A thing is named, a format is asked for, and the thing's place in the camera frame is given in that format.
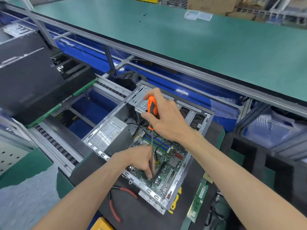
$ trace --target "forearm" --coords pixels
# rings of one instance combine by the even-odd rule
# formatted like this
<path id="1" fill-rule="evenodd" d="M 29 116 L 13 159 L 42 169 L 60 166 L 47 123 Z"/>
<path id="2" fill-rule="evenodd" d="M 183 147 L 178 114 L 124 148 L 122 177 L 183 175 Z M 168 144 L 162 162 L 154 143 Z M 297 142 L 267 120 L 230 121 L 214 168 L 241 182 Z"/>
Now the forearm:
<path id="1" fill-rule="evenodd" d="M 114 154 L 67 194 L 33 229 L 86 229 L 114 182 L 129 164 L 126 154 Z"/>
<path id="2" fill-rule="evenodd" d="M 305 216 L 198 132 L 181 144 L 209 173 L 246 229 L 306 229 Z"/>

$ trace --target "hand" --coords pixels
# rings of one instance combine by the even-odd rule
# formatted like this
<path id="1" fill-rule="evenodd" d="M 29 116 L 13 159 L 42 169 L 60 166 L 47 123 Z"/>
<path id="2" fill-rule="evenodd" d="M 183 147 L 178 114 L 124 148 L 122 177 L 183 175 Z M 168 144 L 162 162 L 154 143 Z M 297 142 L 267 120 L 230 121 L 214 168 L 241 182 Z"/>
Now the hand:
<path id="1" fill-rule="evenodd" d="M 142 117 L 150 122 L 154 130 L 163 138 L 181 143 L 191 132 L 191 128 L 179 112 L 177 104 L 172 100 L 166 100 L 159 88 L 148 90 L 144 100 L 147 100 L 149 96 L 154 96 L 157 101 L 160 119 L 148 112 L 143 112 Z"/>
<path id="2" fill-rule="evenodd" d="M 149 179 L 151 179 L 153 177 L 153 174 L 156 173 L 155 171 L 156 161 L 154 158 L 152 162 L 153 171 L 150 170 L 151 146 L 142 145 L 142 146 L 131 147 L 119 153 L 125 154 L 128 157 L 129 165 L 139 170 L 143 170 Z"/>

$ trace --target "open metal computer chassis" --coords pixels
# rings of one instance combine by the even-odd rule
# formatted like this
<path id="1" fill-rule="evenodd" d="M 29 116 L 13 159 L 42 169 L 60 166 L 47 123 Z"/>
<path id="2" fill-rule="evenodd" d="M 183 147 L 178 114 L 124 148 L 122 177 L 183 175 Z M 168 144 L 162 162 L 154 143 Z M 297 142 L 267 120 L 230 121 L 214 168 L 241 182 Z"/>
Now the open metal computer chassis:
<path id="1" fill-rule="evenodd" d="M 155 86 L 148 84 L 147 82 L 141 81 L 139 86 L 128 96 L 126 97 L 109 115 L 107 115 L 96 127 L 90 131 L 83 139 L 82 142 L 85 143 L 92 151 L 94 151 L 98 156 L 103 158 L 104 160 L 108 161 L 110 159 L 109 155 L 105 154 L 101 151 L 98 147 L 96 147 L 93 143 L 89 142 L 90 138 L 98 132 L 109 120 L 112 118 L 126 103 L 131 104 L 134 106 L 135 111 L 137 113 L 137 117 L 140 117 L 142 112 L 147 110 L 147 101 L 143 100 L 145 93 L 150 89 L 155 88 Z M 167 91 L 161 90 L 163 96 L 167 99 L 174 100 L 180 109 L 182 106 L 189 109 L 189 113 L 186 115 L 185 120 L 190 125 L 194 116 L 199 113 L 201 115 L 206 115 L 201 126 L 199 126 L 199 131 L 204 136 L 212 119 L 214 112 L 210 109 L 204 108 L 197 104 L 194 104 L 188 100 L 185 100 L 179 96 L 173 95 Z M 170 185 L 170 188 L 167 192 L 171 194 L 170 198 L 167 199 L 167 195 L 165 198 L 161 197 L 159 193 L 154 192 L 150 189 L 147 185 L 142 183 L 138 178 L 136 178 L 133 174 L 131 174 L 128 170 L 124 170 L 122 176 L 129 180 L 129 184 L 136 185 L 139 189 L 139 195 L 143 197 L 149 204 L 151 204 L 155 209 L 157 209 L 160 213 L 164 214 L 166 210 L 171 208 L 172 203 L 175 200 L 176 194 L 182 185 L 182 182 L 190 168 L 190 165 L 193 161 L 193 157 L 190 153 L 188 153 L 184 159 L 184 163 L 186 166 L 181 166 L 175 179 Z"/>

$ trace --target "orange screwdriver handle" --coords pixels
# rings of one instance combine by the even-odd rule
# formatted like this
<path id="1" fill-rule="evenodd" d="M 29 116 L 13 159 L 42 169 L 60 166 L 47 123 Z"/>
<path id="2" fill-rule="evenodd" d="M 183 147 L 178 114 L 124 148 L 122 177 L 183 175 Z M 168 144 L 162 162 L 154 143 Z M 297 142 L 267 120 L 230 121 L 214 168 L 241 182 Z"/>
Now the orange screwdriver handle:
<path id="1" fill-rule="evenodd" d="M 149 96 L 148 102 L 147 102 L 147 109 L 149 113 L 153 114 L 156 117 L 158 116 L 158 106 L 157 106 L 157 102 L 154 96 Z M 148 128 L 150 130 L 154 129 L 150 123 L 149 123 Z"/>

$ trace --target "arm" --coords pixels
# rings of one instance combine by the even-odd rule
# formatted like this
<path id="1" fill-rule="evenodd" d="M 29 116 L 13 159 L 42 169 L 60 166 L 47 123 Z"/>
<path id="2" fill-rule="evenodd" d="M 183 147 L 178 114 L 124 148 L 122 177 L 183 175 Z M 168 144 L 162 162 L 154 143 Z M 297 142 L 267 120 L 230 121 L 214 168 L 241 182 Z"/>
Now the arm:
<path id="1" fill-rule="evenodd" d="M 69 192 L 35 225 L 37 229 L 86 229 L 98 207 L 121 175 L 132 165 L 152 178 L 149 168 L 150 146 L 138 146 L 114 154 L 101 168 Z"/>
<path id="2" fill-rule="evenodd" d="M 268 186 L 212 146 L 191 129 L 174 101 L 165 100 L 158 88 L 155 96 L 160 119 L 143 113 L 155 131 L 183 145 L 207 171 L 246 229 L 307 229 L 307 218 Z"/>

